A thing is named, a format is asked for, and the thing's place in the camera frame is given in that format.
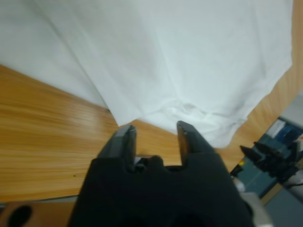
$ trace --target wooden table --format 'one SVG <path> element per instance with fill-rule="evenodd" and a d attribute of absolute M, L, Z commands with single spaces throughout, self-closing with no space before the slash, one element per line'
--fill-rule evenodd
<path fill-rule="evenodd" d="M 232 170 L 303 88 L 303 2 L 294 1 L 293 66 L 219 152 Z M 179 165 L 175 135 L 140 121 L 137 154 Z M 90 161 L 117 130 L 110 111 L 0 66 L 0 202 L 78 194 Z"/>

